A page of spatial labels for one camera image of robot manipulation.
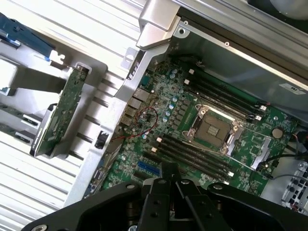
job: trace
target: motherboard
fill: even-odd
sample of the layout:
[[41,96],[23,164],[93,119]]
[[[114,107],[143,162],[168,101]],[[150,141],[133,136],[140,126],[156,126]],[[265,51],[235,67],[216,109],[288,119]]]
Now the motherboard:
[[282,111],[180,60],[149,67],[100,162],[88,197],[121,182],[158,177],[176,162],[202,187],[224,182],[261,195],[297,121]]

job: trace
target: sticker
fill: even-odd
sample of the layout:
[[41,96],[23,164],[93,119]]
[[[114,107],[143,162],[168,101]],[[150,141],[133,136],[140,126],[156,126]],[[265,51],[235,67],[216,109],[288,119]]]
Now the sticker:
[[298,88],[293,87],[292,85],[288,83],[279,84],[279,86],[283,87],[284,89],[287,89],[288,91],[292,92],[295,95],[305,95],[306,93],[301,91]]

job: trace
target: dimm slot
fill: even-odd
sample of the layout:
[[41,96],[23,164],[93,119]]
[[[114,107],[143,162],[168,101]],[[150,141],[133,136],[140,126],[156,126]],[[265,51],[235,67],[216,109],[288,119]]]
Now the dimm slot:
[[192,146],[189,146],[189,145],[186,145],[186,144],[182,143],[181,141],[177,140],[176,138],[174,138],[172,136],[169,136],[167,134],[163,135],[163,140],[164,139],[173,141],[174,143],[176,143],[176,145],[178,145],[179,147],[185,149],[187,152],[203,155],[204,157],[206,156],[206,158],[211,159],[212,161],[215,161],[215,162],[219,163],[220,165],[222,165],[222,166],[228,168],[229,170],[231,170],[231,165],[230,164],[228,164],[227,162],[225,162],[224,160],[222,160],[221,158],[215,156],[212,153],[207,153],[206,151],[205,152],[201,152],[199,149],[197,149],[195,147],[192,147]]
[[185,151],[187,154],[194,156],[195,158],[198,158],[198,159],[206,162],[208,165],[212,165],[214,167],[221,168],[221,169],[225,170],[225,172],[228,172],[228,170],[230,170],[229,166],[227,166],[226,164],[221,164],[221,163],[215,162],[215,160],[211,160],[210,158],[207,158],[205,155],[203,155],[201,153],[197,153],[197,152],[189,150],[184,145],[174,143],[174,142],[172,142],[168,139],[165,139],[165,138],[162,140],[162,143],[166,143],[170,146],[174,146],[174,148],[178,149],[180,152]]
[[190,160],[190,161],[200,165],[201,167],[204,167],[207,170],[215,172],[216,174],[220,175],[222,178],[226,178],[227,177],[226,173],[224,171],[221,171],[219,168],[215,168],[213,166],[210,166],[209,164],[206,164],[204,161],[202,161],[202,160],[200,160],[198,158],[194,158],[193,156],[191,156],[191,155],[189,155],[187,153],[180,152],[180,151],[174,149],[173,147],[168,146],[165,143],[160,143],[159,145],[160,145],[161,148],[169,150],[170,152],[173,152],[174,154],[180,155],[183,158],[185,158],[187,160]]
[[210,172],[210,171],[204,169],[203,167],[201,167],[201,166],[199,166],[199,165],[197,165],[195,163],[192,163],[191,161],[186,160],[185,158],[182,158],[180,156],[174,155],[173,153],[171,153],[171,152],[169,152],[167,150],[163,150],[160,147],[158,147],[157,149],[159,150],[159,152],[161,152],[161,153],[163,153],[165,155],[168,155],[169,157],[174,158],[174,159],[176,159],[176,160],[178,160],[178,161],[180,161],[180,162],[182,162],[182,163],[184,163],[184,164],[186,164],[186,165],[188,165],[188,166],[190,166],[192,168],[195,168],[195,169],[205,173],[206,175],[208,175],[208,176],[210,176],[210,177],[212,177],[214,179],[217,179],[217,180],[220,180],[220,181],[224,180],[224,179],[221,179],[220,176],[218,176],[217,174],[215,174],[213,172]]

